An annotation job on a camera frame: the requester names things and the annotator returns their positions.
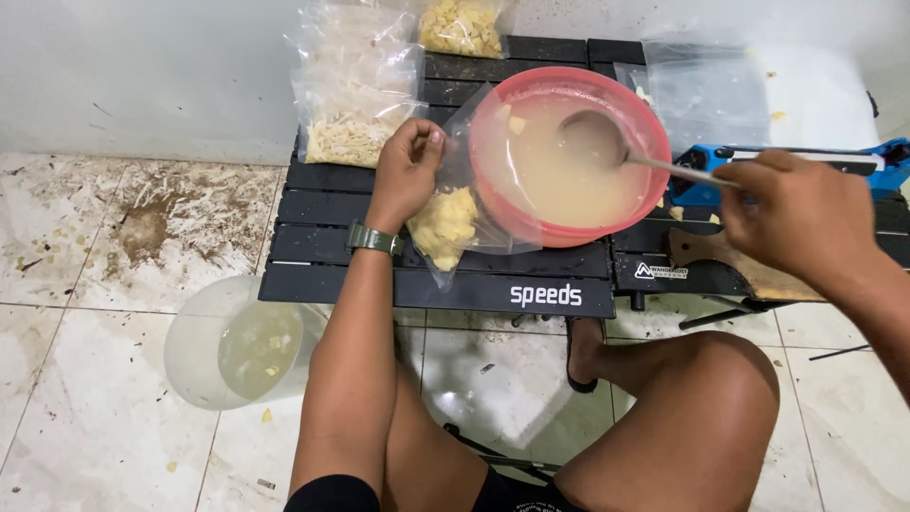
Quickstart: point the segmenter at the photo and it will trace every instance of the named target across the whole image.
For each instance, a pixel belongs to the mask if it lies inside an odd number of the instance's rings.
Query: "cloudy liquid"
[[[598,228],[626,220],[642,202],[651,173],[646,166],[605,167],[617,148],[604,142],[604,154],[591,155],[565,147],[562,121],[579,110],[599,108],[586,97],[548,92],[512,101],[509,117],[493,115],[501,127],[485,130],[476,147],[480,167],[509,203],[538,219],[573,228]]]
[[[227,387],[258,400],[288,372],[303,337],[299,306],[253,302],[227,324],[218,344],[218,371]]]

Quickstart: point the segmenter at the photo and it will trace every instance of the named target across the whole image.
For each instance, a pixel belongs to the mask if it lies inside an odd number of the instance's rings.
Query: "sandal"
[[[594,379],[589,383],[582,384],[571,378],[571,375],[569,375],[569,360],[571,358],[571,331],[572,326],[575,324],[576,320],[578,320],[577,317],[566,317],[566,337],[568,338],[566,342],[566,379],[569,381],[569,387],[575,390],[577,393],[593,393],[594,390],[597,389],[597,379]],[[601,335],[603,335],[603,324],[601,324]]]

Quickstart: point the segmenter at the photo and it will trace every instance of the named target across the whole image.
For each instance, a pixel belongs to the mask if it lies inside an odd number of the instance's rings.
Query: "black table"
[[[583,67],[615,78],[614,62],[644,64],[642,45],[637,42],[509,36],[509,48],[511,58],[505,60],[428,53],[422,99],[430,103],[430,119],[443,125],[484,82],[498,83],[535,67]],[[260,300],[337,300],[350,261],[344,251],[347,227],[352,220],[362,220],[366,215],[373,173],[372,169],[351,166],[302,164],[292,157],[278,205]],[[664,204],[671,206],[669,197],[664,198]],[[666,232],[677,227],[713,234],[721,227],[708,222],[712,213],[717,212],[687,208],[685,221],[678,222],[669,217],[667,209],[655,208],[627,230],[570,249],[511,256],[466,251],[451,290],[446,293],[439,292],[404,230],[404,252],[393,260],[394,304],[615,318],[614,294],[631,295],[634,309],[643,309],[646,293],[746,295],[742,277],[722,263],[698,261],[686,271],[669,269]],[[895,194],[876,202],[876,229],[885,251],[910,268],[910,211],[903,197]],[[547,301],[548,290],[567,286],[579,291],[581,303]],[[528,290],[533,293],[533,302],[521,298],[527,296]],[[733,315],[766,311],[784,302],[747,300],[745,304],[735,306]]]

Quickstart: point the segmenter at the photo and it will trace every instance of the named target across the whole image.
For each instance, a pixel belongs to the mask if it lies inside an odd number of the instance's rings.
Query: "wooden cutting board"
[[[821,295],[794,276],[762,265],[730,247],[723,231],[705,236],[671,228],[669,236],[670,258],[675,267],[684,267],[700,260],[719,261],[742,274],[752,288],[753,299],[825,302]]]

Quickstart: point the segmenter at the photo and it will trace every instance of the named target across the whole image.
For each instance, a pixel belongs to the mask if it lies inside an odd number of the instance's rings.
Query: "wristwatch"
[[[354,220],[348,226],[348,242],[344,244],[345,251],[353,254],[355,249],[375,249],[400,256],[404,242],[398,235],[389,235],[376,231]]]

